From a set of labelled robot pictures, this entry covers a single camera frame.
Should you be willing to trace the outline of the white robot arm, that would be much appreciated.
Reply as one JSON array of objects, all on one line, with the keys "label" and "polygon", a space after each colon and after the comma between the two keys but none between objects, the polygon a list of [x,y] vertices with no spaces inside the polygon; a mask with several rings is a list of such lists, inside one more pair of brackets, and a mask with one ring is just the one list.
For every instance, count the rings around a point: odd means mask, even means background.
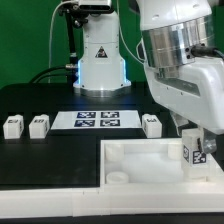
[{"label": "white robot arm", "polygon": [[[180,128],[193,123],[208,154],[224,133],[224,60],[214,43],[207,0],[129,0],[140,15],[144,67],[154,101]],[[84,55],[74,87],[97,96],[130,85],[118,47],[119,15],[111,0],[75,0],[84,15]]]}]

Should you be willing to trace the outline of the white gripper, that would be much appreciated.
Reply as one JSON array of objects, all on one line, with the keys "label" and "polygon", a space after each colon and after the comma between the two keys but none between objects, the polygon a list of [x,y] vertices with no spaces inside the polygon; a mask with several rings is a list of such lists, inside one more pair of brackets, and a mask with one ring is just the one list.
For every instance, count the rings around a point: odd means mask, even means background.
[{"label": "white gripper", "polygon": [[188,120],[201,126],[200,149],[205,154],[214,153],[215,134],[224,134],[224,61],[196,57],[194,63],[181,66],[178,72],[175,84],[170,84],[170,79],[158,79],[155,69],[145,65],[152,97],[171,111],[179,136],[189,125]]}]

